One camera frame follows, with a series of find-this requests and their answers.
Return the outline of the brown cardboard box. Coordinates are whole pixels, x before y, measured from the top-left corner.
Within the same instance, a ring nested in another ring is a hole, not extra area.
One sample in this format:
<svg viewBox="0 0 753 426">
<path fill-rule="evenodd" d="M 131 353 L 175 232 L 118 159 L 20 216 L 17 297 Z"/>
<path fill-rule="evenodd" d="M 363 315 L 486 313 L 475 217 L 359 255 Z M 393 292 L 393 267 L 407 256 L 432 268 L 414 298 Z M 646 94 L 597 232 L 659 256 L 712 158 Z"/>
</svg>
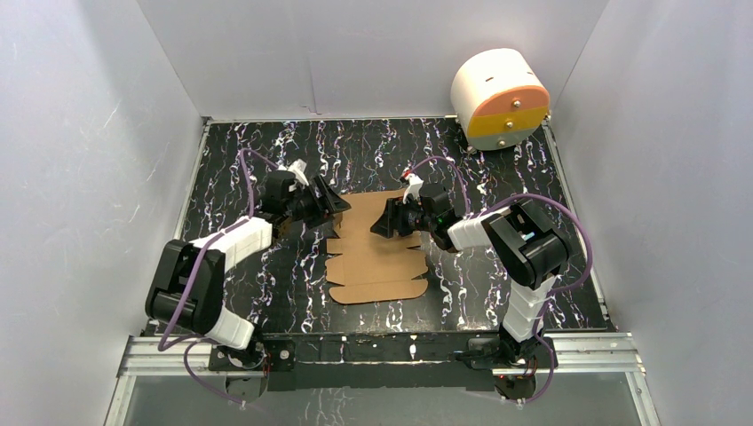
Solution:
<svg viewBox="0 0 753 426">
<path fill-rule="evenodd" d="M 383 238 L 370 227 L 386 202 L 401 190 L 351 193 L 343 199 L 351 208 L 335 224 L 336 236 L 327 239 L 329 296 L 339 304 L 365 304 L 414 299 L 428 289 L 428 272 L 419 233 Z"/>
</svg>

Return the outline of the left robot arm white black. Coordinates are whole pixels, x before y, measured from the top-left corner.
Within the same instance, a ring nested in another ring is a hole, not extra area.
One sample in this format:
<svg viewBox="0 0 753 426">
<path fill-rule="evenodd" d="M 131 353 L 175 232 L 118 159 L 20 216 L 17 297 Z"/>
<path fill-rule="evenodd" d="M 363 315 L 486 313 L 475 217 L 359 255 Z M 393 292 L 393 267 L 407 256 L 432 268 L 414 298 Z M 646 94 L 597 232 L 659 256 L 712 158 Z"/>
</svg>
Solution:
<svg viewBox="0 0 753 426">
<path fill-rule="evenodd" d="M 149 319 L 169 334 L 182 327 L 214 343 L 244 369 L 266 358 L 257 326 L 225 307 L 226 275 L 249 256 L 272 247 L 287 226 L 308 228 L 333 221 L 351 208 L 321 176 L 301 177 L 292 170 L 268 174 L 260 202 L 249 214 L 206 237 L 168 241 L 145 301 Z"/>
</svg>

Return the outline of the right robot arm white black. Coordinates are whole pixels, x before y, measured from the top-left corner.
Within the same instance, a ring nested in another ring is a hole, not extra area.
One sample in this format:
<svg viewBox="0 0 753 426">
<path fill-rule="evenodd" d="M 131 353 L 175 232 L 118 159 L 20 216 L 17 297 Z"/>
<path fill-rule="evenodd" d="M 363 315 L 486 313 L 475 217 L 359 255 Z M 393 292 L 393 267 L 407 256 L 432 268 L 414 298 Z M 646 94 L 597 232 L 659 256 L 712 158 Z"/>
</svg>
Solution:
<svg viewBox="0 0 753 426">
<path fill-rule="evenodd" d="M 456 360 L 474 369 L 523 367 L 545 342 L 542 310 L 568 264 L 571 246 L 531 201 L 515 201 L 462 218 L 445 187 L 428 184 L 388 199 L 370 231 L 386 239 L 426 232 L 438 248 L 448 252 L 494 250 L 511 279 L 508 309 L 496 337 L 469 340 L 467 350 L 456 353 Z"/>
</svg>

